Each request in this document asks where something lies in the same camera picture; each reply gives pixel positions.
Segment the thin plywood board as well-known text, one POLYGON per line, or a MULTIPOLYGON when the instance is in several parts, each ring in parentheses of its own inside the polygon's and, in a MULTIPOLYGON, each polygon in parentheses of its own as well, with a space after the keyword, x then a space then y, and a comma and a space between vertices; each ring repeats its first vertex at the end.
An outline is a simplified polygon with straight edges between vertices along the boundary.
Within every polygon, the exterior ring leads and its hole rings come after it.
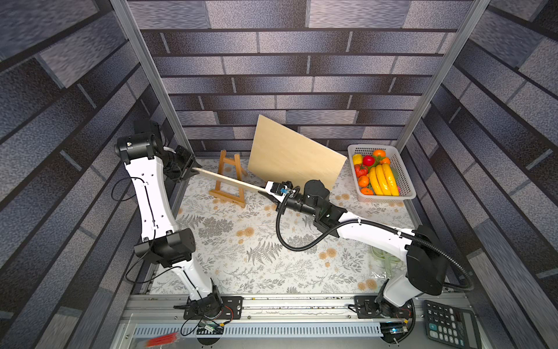
POLYGON ((210 172, 208 170, 204 170, 202 168, 196 168, 196 170, 198 171, 198 174, 201 175, 202 177, 207 177, 210 178, 212 180, 215 180, 216 182, 221 182, 221 183, 225 183, 228 184, 230 186, 235 186, 237 188, 241 188, 244 190, 248 190, 254 193, 259 193, 260 190, 265 190, 265 188, 256 186, 256 185, 252 185, 250 183, 246 183, 243 182, 241 180, 236 180, 230 177, 226 177, 222 174, 217 174, 214 172, 210 172))
POLYGON ((346 161, 346 156, 260 115, 248 171, 265 181, 290 181, 301 187, 320 180, 331 190, 346 161))

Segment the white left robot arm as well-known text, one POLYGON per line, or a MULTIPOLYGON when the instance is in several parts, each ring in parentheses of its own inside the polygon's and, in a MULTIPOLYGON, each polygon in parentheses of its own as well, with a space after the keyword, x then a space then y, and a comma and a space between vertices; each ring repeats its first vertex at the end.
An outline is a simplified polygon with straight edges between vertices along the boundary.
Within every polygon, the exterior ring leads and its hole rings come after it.
POLYGON ((179 229, 165 186, 166 180, 178 183, 192 177, 192 169, 198 165, 196 158, 181 145, 166 146, 154 121, 136 121, 134 131, 117 140, 115 152, 134 186, 142 220, 135 254, 142 261, 173 272, 185 285, 189 294, 183 305, 186 317, 217 318, 224 308, 217 285, 195 258, 193 231, 179 229))

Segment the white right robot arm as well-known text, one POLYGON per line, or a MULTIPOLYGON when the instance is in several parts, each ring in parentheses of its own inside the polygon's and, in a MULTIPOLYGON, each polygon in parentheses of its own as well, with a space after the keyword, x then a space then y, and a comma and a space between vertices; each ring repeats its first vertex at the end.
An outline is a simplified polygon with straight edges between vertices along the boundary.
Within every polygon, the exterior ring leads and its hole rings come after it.
POLYGON ((329 201, 330 192, 319 180, 303 188, 289 181, 268 182, 257 193, 277 205, 276 236, 286 249, 303 252, 328 236, 358 241, 387 252, 405 264, 401 275, 386 280, 373 301, 376 317, 393 318, 408 301, 422 294, 440 295, 445 288, 472 291, 473 278, 454 257, 444 251, 437 234, 424 225, 415 229, 395 228, 367 220, 329 201), (295 247, 283 238, 280 221, 287 209, 310 215, 319 237, 295 247))

